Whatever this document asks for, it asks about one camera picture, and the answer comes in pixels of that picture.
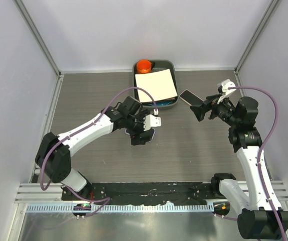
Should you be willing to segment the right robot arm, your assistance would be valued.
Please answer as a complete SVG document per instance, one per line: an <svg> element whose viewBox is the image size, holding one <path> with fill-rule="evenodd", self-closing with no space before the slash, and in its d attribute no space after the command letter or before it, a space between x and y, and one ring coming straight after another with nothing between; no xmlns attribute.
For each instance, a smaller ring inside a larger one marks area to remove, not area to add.
<svg viewBox="0 0 288 241"><path fill-rule="evenodd" d="M227 123L229 141L242 165L248 192L245 193L235 177L229 173L216 173L211 179L210 192L215 198L223 196L237 213L237 226L244 239L286 240L288 211L283 210L265 165L263 142L255 127L258 102L242 97L233 105L228 97L207 97L190 105L198 121L207 112Z"/></svg>

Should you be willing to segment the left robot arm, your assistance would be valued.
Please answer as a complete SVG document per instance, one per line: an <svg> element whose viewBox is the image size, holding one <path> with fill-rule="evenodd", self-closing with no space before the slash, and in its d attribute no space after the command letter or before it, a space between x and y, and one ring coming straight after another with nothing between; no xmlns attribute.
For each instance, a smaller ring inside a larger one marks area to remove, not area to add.
<svg viewBox="0 0 288 241"><path fill-rule="evenodd" d="M91 183L71 165L71 158L92 141L125 129L131 145L144 145L151 141L155 128L162 124L158 110L151 112L133 97L128 96L116 106L108 106L92 120L59 135L44 135L35 157L40 177L48 176L51 182L61 183L66 192L79 200L90 198Z"/></svg>

